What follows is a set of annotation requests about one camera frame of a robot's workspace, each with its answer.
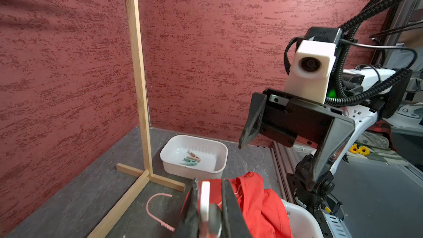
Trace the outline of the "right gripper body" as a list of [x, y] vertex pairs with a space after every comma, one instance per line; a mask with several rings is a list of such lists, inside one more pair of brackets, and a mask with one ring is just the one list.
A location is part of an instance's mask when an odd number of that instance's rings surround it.
[[267, 102], [260, 134], [288, 147], [292, 147], [299, 137], [318, 147], [330, 122], [336, 117], [345, 117], [340, 109], [282, 91], [266, 89], [263, 94]]

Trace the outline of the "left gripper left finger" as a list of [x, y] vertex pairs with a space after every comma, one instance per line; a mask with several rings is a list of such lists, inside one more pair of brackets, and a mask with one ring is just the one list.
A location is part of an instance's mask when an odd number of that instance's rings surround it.
[[195, 179], [181, 211], [181, 219], [174, 231], [174, 238], [198, 238], [199, 234], [199, 183]]

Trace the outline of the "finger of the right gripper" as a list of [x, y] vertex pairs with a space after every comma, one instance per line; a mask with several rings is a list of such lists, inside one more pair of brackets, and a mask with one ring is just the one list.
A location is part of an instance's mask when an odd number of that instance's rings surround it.
[[260, 134], [266, 102], [265, 94], [252, 94], [249, 115], [239, 139], [239, 149], [250, 144]]
[[346, 145], [354, 131], [355, 122], [350, 118], [336, 117], [330, 122], [327, 133], [311, 161], [309, 190], [312, 190], [319, 178], [330, 170], [334, 163], [333, 155]]

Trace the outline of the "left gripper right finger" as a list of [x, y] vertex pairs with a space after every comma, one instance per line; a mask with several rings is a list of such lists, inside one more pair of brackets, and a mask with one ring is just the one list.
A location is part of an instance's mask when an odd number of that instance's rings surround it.
[[221, 184], [223, 238], [252, 238], [229, 180]]

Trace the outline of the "pink wire hanger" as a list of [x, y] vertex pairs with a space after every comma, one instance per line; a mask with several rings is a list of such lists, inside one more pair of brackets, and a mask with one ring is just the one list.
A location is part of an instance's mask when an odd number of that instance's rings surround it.
[[145, 211], [147, 215], [155, 220], [161, 227], [167, 229], [170, 232], [174, 232], [175, 227], [166, 222], [163, 218], [163, 201], [165, 198], [172, 197], [173, 195], [169, 193], [156, 193], [148, 199], [145, 205]]

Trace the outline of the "white clothespin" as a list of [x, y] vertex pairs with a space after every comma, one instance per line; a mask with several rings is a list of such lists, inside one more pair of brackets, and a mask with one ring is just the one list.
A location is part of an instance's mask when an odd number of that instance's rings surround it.
[[210, 182], [202, 181], [199, 192], [199, 237], [220, 238], [223, 228], [219, 206], [210, 202]]

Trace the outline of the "red tank top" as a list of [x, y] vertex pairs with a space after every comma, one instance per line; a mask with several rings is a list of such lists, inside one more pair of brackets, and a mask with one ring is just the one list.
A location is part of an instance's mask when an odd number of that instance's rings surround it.
[[[210, 202], [217, 204], [220, 209], [223, 180], [207, 180], [210, 182]], [[289, 218], [281, 198], [275, 191], [264, 188], [264, 180], [259, 174], [246, 173], [228, 180], [253, 238], [292, 237]], [[200, 192], [202, 181], [198, 183]]]

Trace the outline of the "wooden clothespin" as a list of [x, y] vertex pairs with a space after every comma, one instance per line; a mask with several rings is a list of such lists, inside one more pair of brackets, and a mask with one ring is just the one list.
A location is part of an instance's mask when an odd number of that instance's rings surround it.
[[201, 162], [200, 157], [197, 156], [195, 153], [193, 153], [191, 151], [187, 151], [187, 153], [188, 153], [187, 159], [192, 160], [192, 161], [197, 162], [197, 163]]

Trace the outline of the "mint green clothespin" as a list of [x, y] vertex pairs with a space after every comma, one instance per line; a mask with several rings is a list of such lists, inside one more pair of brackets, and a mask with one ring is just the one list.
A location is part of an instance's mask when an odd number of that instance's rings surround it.
[[188, 166], [188, 167], [192, 167], [192, 166], [197, 166], [199, 164], [199, 162], [197, 162], [196, 160], [192, 160], [192, 159], [188, 159], [188, 158], [184, 158], [181, 165], [183, 166]]

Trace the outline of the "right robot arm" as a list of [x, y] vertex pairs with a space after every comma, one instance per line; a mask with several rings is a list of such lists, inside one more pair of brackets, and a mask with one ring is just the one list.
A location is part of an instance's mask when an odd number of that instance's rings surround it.
[[315, 153], [297, 164], [288, 182], [297, 203], [319, 217], [343, 156], [362, 132], [393, 115], [411, 75], [409, 69], [394, 70], [362, 94], [330, 98], [324, 104], [274, 89], [254, 93], [239, 147], [260, 134], [286, 147], [299, 137], [315, 143]]

